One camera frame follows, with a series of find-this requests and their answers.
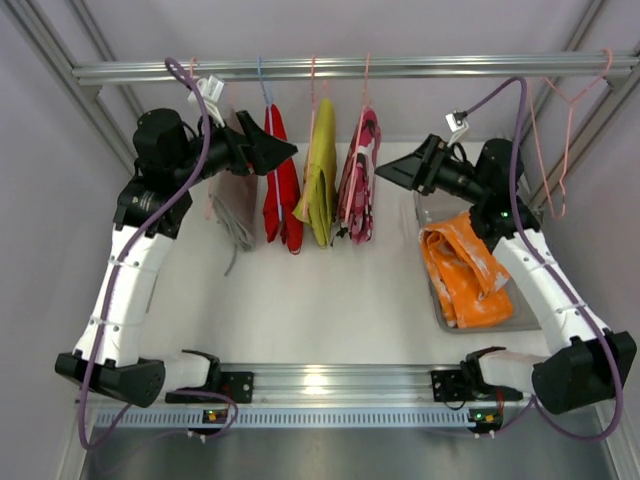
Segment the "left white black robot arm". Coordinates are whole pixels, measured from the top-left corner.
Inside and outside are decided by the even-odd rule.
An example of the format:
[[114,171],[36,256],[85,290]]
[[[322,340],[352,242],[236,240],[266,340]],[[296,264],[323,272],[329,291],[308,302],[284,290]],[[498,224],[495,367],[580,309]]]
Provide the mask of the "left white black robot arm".
[[201,119],[193,132],[168,108],[138,119],[135,174],[118,196],[99,296],[76,346],[55,362],[56,373],[77,384],[83,398],[96,393],[148,407],[158,397],[178,403],[191,392],[218,390],[216,356],[183,350],[173,358],[144,359],[139,339],[160,267],[192,205],[186,181],[218,173],[264,176],[297,151],[260,128],[248,112],[235,117],[238,128]]

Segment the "pink hanger with orange trousers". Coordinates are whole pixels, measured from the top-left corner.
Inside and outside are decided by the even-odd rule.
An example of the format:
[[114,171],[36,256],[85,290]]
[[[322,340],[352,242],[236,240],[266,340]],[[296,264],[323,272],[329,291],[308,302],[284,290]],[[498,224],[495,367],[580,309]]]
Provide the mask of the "pink hanger with orange trousers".
[[564,148],[563,148],[563,151],[562,151],[562,157],[561,157],[561,161],[560,161],[561,171],[560,171],[560,176],[559,176],[558,181],[557,181],[557,186],[560,188],[560,192],[561,192],[561,205],[560,205],[560,209],[559,210],[556,210],[556,207],[555,207],[555,204],[554,204],[554,200],[553,200],[553,196],[552,196],[552,190],[550,188],[549,175],[547,174],[547,172],[545,170],[545,166],[544,166],[543,155],[542,155],[542,150],[541,150],[541,146],[540,146],[540,137],[539,137],[538,127],[537,127],[536,113],[534,112],[533,101],[532,100],[529,101],[529,110],[530,110],[530,114],[531,114],[531,122],[532,122],[533,137],[534,137],[534,146],[535,146],[535,152],[536,152],[536,157],[537,157],[537,160],[538,160],[540,172],[542,174],[542,186],[543,186],[543,189],[544,189],[544,193],[545,193],[545,197],[546,197],[546,203],[547,203],[549,212],[551,214],[551,217],[554,220],[563,219],[566,216],[566,211],[567,211],[567,207],[566,207],[566,186],[565,186],[564,180],[565,180],[565,178],[566,178],[566,176],[568,174],[568,168],[569,168],[569,160],[570,160],[569,147],[570,147],[570,141],[571,141],[571,135],[572,135],[573,118],[574,118],[575,109],[576,109],[577,105],[581,102],[581,100],[599,82],[604,81],[607,78],[607,75],[609,74],[611,66],[613,64],[613,60],[614,60],[613,51],[610,48],[603,48],[602,52],[607,57],[606,66],[601,71],[601,73],[597,77],[594,78],[593,81],[591,81],[589,84],[585,85],[573,97],[570,97],[565,92],[563,92],[562,89],[560,87],[558,87],[557,84],[554,83],[549,77],[541,77],[541,80],[544,81],[545,85],[550,87],[551,91],[557,97],[559,97],[567,106],[567,120],[566,120]]

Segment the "orange white trousers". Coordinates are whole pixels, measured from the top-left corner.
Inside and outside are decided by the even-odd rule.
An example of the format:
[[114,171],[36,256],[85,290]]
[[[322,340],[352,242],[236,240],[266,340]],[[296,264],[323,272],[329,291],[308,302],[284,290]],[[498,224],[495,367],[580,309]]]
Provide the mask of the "orange white trousers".
[[513,316],[510,275],[476,236],[469,213],[425,225],[419,242],[448,326],[489,328]]

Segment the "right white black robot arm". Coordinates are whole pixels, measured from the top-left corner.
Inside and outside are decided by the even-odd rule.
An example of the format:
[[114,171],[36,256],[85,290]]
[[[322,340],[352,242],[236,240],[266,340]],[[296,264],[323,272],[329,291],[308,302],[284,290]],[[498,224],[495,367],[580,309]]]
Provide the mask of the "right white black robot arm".
[[636,343],[628,332],[612,332],[586,305],[549,252],[539,222],[517,194],[523,165],[516,144],[490,139],[471,163],[430,135],[375,172],[421,195],[442,190],[470,203],[475,236],[506,269],[543,331],[548,357],[503,347],[469,354],[463,364],[479,388],[531,394],[554,415],[622,401]]

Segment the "pink hanger with patterned trousers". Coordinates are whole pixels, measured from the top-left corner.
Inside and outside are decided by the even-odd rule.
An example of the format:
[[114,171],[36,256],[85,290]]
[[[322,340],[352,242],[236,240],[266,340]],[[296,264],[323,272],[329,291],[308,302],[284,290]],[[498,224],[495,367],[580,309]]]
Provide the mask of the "pink hanger with patterned trousers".
[[342,223],[347,228],[350,239],[356,244],[365,243],[371,238],[371,188],[368,170],[372,159],[371,147],[376,146],[377,123],[374,119],[373,128],[370,128],[368,95],[370,60],[371,55],[368,54],[365,61],[359,118],[343,171],[344,215]]

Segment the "pink patterned trousers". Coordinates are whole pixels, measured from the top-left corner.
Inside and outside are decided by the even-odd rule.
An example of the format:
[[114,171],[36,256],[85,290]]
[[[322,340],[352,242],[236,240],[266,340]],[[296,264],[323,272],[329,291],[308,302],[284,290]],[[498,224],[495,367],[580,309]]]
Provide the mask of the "pink patterned trousers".
[[358,121],[343,167],[334,222],[339,225],[334,237],[360,245],[369,242],[374,228],[375,168],[382,143],[381,128],[375,110],[368,106]]

